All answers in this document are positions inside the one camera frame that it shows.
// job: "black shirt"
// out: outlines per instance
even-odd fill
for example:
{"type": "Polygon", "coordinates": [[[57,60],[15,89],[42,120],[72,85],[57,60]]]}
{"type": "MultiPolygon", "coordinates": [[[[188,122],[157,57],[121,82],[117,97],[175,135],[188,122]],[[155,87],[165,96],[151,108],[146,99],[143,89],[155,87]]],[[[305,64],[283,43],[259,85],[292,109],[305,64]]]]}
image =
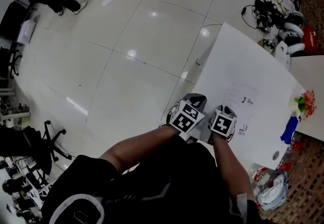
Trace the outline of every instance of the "black shirt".
{"type": "MultiPolygon", "coordinates": [[[[42,214],[48,223],[56,208],[75,194],[102,198],[105,223],[212,221],[242,223],[215,159],[199,143],[172,138],[134,171],[118,175],[103,159],[78,156],[50,190],[42,214]]],[[[260,223],[255,202],[248,200],[247,223],[260,223]]]]}

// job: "white paper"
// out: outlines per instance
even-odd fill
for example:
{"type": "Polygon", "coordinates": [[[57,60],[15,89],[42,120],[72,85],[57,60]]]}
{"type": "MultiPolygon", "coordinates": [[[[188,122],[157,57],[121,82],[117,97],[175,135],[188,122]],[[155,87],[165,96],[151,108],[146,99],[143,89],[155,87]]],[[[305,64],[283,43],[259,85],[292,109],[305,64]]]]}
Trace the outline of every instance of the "white paper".
{"type": "Polygon", "coordinates": [[[230,107],[237,116],[235,136],[246,134],[256,97],[257,90],[243,83],[232,83],[227,88],[222,105],[230,107]]]}

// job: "white tile floor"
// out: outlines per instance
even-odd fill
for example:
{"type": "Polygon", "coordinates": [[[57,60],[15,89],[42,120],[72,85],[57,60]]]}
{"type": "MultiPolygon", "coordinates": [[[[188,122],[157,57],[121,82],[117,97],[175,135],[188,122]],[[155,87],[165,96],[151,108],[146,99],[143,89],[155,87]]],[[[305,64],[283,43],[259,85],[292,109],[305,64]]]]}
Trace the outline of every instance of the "white tile floor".
{"type": "MultiPolygon", "coordinates": [[[[195,61],[221,23],[255,41],[263,36],[241,18],[254,0],[114,0],[106,7],[102,1],[62,17],[40,5],[16,77],[31,125],[44,131],[51,120],[53,132],[64,127],[59,142],[74,155],[97,157],[164,123],[192,90],[201,72],[195,61]]],[[[255,26],[250,12],[246,20],[255,26]]]]}

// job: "white sneaker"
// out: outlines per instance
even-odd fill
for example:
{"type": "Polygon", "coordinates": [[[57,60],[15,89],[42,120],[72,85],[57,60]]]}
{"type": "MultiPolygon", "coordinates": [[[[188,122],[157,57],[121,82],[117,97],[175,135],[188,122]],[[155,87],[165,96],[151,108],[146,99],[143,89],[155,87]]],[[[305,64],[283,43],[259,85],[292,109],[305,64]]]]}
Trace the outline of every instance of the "white sneaker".
{"type": "Polygon", "coordinates": [[[88,1],[85,0],[83,3],[80,4],[80,9],[78,9],[77,11],[74,12],[74,14],[79,14],[81,10],[83,10],[88,4],[88,1]]]}
{"type": "Polygon", "coordinates": [[[59,16],[62,16],[63,15],[63,13],[64,13],[64,10],[65,10],[65,8],[63,8],[60,12],[58,12],[57,14],[59,15],[59,16]]]}

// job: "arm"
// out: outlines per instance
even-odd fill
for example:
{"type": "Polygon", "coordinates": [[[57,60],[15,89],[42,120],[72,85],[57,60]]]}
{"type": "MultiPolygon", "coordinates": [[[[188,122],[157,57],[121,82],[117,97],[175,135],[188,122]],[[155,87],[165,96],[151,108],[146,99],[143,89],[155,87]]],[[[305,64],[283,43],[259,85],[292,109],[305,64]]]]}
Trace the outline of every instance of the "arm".
{"type": "Polygon", "coordinates": [[[177,133],[178,130],[175,128],[163,126],[115,144],[100,158],[109,161],[117,169],[118,173],[123,173],[140,163],[147,155],[177,133]]]}
{"type": "Polygon", "coordinates": [[[249,200],[255,201],[250,178],[237,160],[228,142],[217,133],[212,133],[217,166],[227,184],[229,193],[236,199],[239,194],[247,194],[249,200]]]}

